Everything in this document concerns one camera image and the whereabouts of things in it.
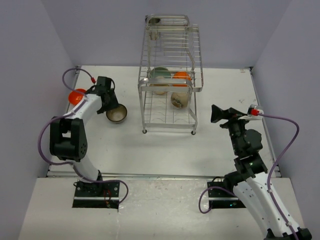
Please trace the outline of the cream beige bowl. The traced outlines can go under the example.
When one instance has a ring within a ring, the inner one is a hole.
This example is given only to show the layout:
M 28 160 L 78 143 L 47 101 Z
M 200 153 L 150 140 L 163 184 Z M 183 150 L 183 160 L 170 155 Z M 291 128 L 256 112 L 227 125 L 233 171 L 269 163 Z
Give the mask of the cream beige bowl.
M 157 76 L 156 79 L 164 80 L 165 77 L 164 76 Z M 161 84 L 159 84 L 159 83 L 151 83 L 149 86 L 150 87 L 168 87 L 169 85 L 168 84 L 162 84 L 162 83 Z M 167 91 L 154 90 L 153 93 L 156 94 L 156 95 L 162 96 L 162 95 L 167 94 Z

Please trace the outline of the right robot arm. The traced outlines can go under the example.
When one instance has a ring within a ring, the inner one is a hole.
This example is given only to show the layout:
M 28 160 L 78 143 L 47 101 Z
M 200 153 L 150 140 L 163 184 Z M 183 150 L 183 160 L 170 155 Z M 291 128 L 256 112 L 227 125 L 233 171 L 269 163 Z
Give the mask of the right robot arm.
M 256 221 L 266 240 L 310 240 L 312 234 L 292 217 L 278 195 L 272 181 L 273 165 L 268 169 L 260 156 L 262 135 L 257 130 L 246 129 L 250 121 L 266 117 L 258 105 L 251 105 L 247 113 L 232 107 L 221 109 L 211 106 L 211 123 L 227 129 L 236 158 L 236 170 L 223 178 L 222 190 L 227 196 L 236 196 Z

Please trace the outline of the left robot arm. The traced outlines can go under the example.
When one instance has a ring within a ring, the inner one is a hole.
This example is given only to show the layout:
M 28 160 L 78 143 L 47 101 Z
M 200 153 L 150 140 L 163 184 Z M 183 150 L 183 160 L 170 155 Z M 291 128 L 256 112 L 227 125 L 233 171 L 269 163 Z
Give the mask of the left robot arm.
M 103 114 L 118 106 L 115 82 L 109 77 L 99 76 L 96 84 L 84 93 L 81 101 L 72 110 L 50 123 L 51 155 L 72 166 L 79 176 L 79 181 L 94 197 L 103 193 L 104 184 L 101 172 L 87 156 L 85 125 L 93 115 Z

